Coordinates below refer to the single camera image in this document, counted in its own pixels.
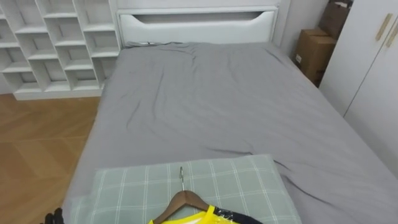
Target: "cardboard box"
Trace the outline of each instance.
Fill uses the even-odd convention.
[[[294,62],[316,86],[322,80],[335,45],[336,40],[320,29],[301,31]]]
[[[350,0],[330,0],[318,27],[337,40],[347,20],[351,5]]]

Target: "yellow shirt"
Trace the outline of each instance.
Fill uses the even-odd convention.
[[[259,221],[236,212],[223,210],[212,205],[206,212],[185,217],[179,220],[165,221],[162,224],[261,224]]]

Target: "black object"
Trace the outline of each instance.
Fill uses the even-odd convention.
[[[44,218],[44,223],[41,224],[65,224],[62,217],[62,208],[57,208],[54,214],[48,213]]]

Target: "yellow garment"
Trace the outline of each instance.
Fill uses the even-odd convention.
[[[194,223],[194,224],[237,224],[234,221],[227,220],[224,217],[218,216],[214,214],[215,207],[210,205],[207,212],[199,212],[197,214],[191,215],[189,217],[185,217],[179,220],[165,221],[162,224],[186,224],[186,223]]]

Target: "hanger hook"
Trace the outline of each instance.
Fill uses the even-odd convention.
[[[184,186],[184,171],[183,171],[182,167],[180,167],[180,179],[181,179],[181,184],[182,184],[182,190],[185,190],[185,186]]]

